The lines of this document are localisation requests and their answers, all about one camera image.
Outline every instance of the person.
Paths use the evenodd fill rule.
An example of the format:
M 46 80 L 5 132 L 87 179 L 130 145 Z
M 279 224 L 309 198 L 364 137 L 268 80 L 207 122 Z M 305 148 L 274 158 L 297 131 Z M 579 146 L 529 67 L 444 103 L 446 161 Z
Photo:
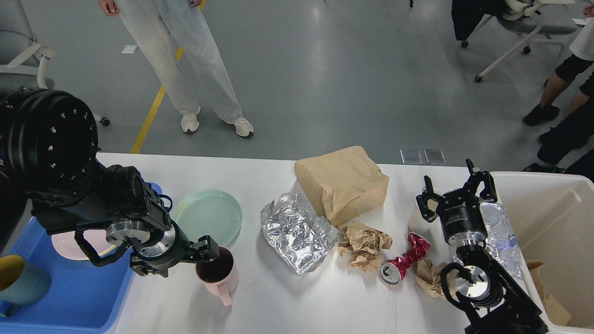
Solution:
M 559 161 L 575 148 L 576 143 L 594 134 L 594 99 L 579 106 L 550 133 L 550 140 L 544 142 L 536 154 L 536 162 L 522 171 L 583 175 L 594 182 L 594 149 L 566 170 L 558 166 Z
M 98 0 L 105 15 L 119 16 L 182 114 L 185 133 L 200 123 L 201 106 L 192 85 L 175 58 L 174 38 L 183 48 L 217 116 L 235 126 L 237 135 L 250 138 L 254 127 L 243 117 L 231 80 L 198 6 L 202 0 Z
M 594 5 L 584 8 L 584 15 L 594 17 Z M 555 99 L 576 79 L 576 76 L 594 64 L 594 21 L 588 22 L 569 46 L 572 55 L 551 74 L 540 102 L 523 118 L 526 125 L 534 127 L 551 121 L 559 115 L 559 108 L 552 105 Z M 571 115 L 594 94 L 594 73 L 574 94 L 565 117 Z M 540 136 L 546 140 L 548 133 Z

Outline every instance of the white table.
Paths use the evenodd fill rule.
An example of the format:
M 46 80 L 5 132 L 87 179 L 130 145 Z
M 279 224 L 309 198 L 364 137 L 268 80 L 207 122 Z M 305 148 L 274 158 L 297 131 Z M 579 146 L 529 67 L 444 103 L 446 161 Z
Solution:
M 242 227 L 229 246 L 239 269 L 233 305 L 224 307 L 194 274 L 180 263 L 169 277 L 134 276 L 114 333 L 464 333 L 465 314 L 445 299 L 427 296 L 414 270 L 397 286 L 384 285 L 377 273 L 348 265 L 336 249 L 314 272 L 292 272 L 268 245 L 260 230 L 260 211 L 281 193 L 302 191 L 292 161 L 100 153 L 106 166 L 133 165 L 145 181 L 158 183 L 174 204 L 200 190 L 233 195 L 242 208 Z M 435 188 L 460 188 L 466 168 L 380 165 L 390 177 L 383 207 L 357 220 L 394 239 L 384 258 L 407 250 L 407 224 L 417 210 L 415 196 L 429 175 Z M 436 223 L 426 235 L 427 256 L 448 260 L 448 247 Z

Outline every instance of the gray chair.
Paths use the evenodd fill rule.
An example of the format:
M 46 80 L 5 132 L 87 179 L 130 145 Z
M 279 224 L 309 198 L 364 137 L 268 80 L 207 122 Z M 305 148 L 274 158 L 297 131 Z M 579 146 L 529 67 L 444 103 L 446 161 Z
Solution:
M 530 44 L 551 44 L 561 47 L 557 54 L 557 62 L 559 64 L 567 45 L 561 40 L 554 40 L 552 35 L 567 35 L 577 30 L 576 24 L 571 17 L 564 11 L 555 11 L 553 8 L 546 12 L 541 12 L 539 9 L 546 5 L 568 5 L 573 4 L 573 0 L 505 0 L 507 10 L 503 17 L 497 18 L 499 24 L 505 29 L 517 34 L 522 39 L 507 51 L 503 56 L 499 57 L 493 64 L 483 70 L 475 77 L 475 82 L 482 82 L 483 78 L 489 74 L 495 67 L 497 67 L 503 60 L 508 58 L 514 52 L 522 49 L 524 54 L 529 54 L 532 50 Z M 470 34 L 470 36 L 462 42 L 462 48 L 468 47 L 469 39 L 481 28 L 483 28 L 493 16 L 489 16 Z M 537 34 L 543 35 L 544 39 L 534 38 Z
M 46 78 L 48 61 L 55 52 L 33 35 L 20 0 L 2 0 L 0 5 L 0 87 L 5 89 L 37 87 L 52 89 Z M 93 114 L 97 122 L 109 125 L 109 119 Z

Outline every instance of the crumpled brown paper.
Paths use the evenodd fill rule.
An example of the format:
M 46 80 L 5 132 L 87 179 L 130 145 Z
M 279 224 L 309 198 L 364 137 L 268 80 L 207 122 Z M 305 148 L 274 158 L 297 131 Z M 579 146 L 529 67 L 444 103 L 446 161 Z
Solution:
M 360 223 L 351 222 L 345 227 L 346 241 L 338 244 L 338 254 L 350 253 L 351 267 L 359 267 L 366 272 L 376 272 L 381 265 L 381 250 L 392 246 L 392 237 L 382 231 Z
M 424 258 L 419 261 L 419 264 L 416 268 L 416 275 L 415 280 L 429 296 L 433 298 L 445 298 L 445 294 L 441 290 L 441 270 L 446 266 L 445 263 L 441 263 L 438 266 L 434 265 L 433 262 L 428 259 Z M 454 282 L 453 279 L 448 276 L 448 284 L 450 286 L 450 291 L 454 291 Z
M 546 316 L 549 320 L 559 326 L 568 326 L 571 322 L 571 314 L 548 293 L 541 281 L 539 268 L 543 265 L 541 261 L 526 261 L 526 266 L 530 271 L 530 276 L 536 286 L 538 296 L 541 298 L 542 305 L 545 307 Z
M 390 180 L 361 146 L 299 160 L 295 176 L 318 216 L 337 228 L 382 206 Z

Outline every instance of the light jeans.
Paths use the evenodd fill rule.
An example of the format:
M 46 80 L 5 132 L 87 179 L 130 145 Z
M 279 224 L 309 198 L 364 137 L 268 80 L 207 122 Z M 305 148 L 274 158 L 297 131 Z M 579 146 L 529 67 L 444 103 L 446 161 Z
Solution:
M 172 38 L 184 49 L 217 116 L 242 116 L 219 48 L 198 7 L 189 0 L 116 0 L 124 25 L 153 66 L 169 99 L 181 114 L 196 114 L 194 88 L 179 69 Z

